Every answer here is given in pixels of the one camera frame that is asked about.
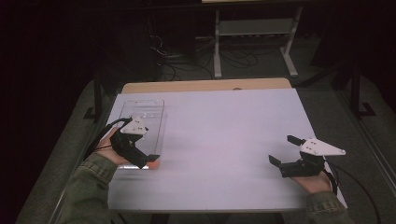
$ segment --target green sleeve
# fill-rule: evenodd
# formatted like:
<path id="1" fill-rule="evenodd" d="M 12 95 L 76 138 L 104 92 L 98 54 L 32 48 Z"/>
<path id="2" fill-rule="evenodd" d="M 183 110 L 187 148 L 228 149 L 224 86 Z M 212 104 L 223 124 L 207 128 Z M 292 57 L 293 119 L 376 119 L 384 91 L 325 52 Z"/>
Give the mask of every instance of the green sleeve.
<path id="1" fill-rule="evenodd" d="M 310 194 L 306 199 L 306 212 L 313 223 L 352 224 L 347 209 L 330 191 Z"/>
<path id="2" fill-rule="evenodd" d="M 108 183 L 116 170 L 116 164 L 92 153 L 69 180 L 60 223 L 110 223 Z"/>

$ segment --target white tabletop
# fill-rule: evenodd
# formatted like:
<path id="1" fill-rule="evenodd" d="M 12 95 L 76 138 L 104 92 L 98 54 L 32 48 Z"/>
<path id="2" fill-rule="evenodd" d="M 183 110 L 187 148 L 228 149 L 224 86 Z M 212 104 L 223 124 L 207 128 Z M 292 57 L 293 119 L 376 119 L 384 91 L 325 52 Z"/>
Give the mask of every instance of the white tabletop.
<path id="1" fill-rule="evenodd" d="M 305 207 L 306 193 L 268 161 L 300 159 L 287 141 L 315 136 L 295 89 L 120 94 L 164 100 L 166 123 L 158 170 L 118 170 L 114 210 L 148 212 L 285 211 Z M 342 194 L 339 199 L 345 203 Z"/>

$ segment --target transparent container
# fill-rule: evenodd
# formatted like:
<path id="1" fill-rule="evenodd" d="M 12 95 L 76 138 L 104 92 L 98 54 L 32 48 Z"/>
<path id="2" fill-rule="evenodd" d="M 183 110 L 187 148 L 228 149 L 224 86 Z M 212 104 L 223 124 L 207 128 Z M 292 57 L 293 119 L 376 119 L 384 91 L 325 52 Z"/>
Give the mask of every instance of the transparent container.
<path id="1" fill-rule="evenodd" d="M 154 162 L 148 162 L 143 169 L 158 169 L 163 146 L 163 127 L 166 116 L 163 113 L 163 100 L 126 101 L 120 113 L 120 119 L 140 117 L 148 128 L 146 134 L 136 142 L 136 147 L 146 155 L 160 155 Z M 119 169 L 139 169 L 133 164 L 119 166 Z"/>

